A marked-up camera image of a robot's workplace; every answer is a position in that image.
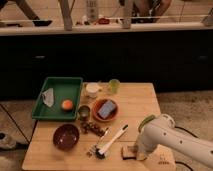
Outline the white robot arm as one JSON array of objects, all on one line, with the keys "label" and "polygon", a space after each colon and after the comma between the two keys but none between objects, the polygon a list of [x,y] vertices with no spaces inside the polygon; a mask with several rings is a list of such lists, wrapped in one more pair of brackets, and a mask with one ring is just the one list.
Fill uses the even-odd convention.
[{"label": "white robot arm", "polygon": [[213,169],[213,142],[185,135],[175,130],[174,119],[167,114],[146,117],[138,127],[136,159],[144,160],[158,145],[174,149]]}]

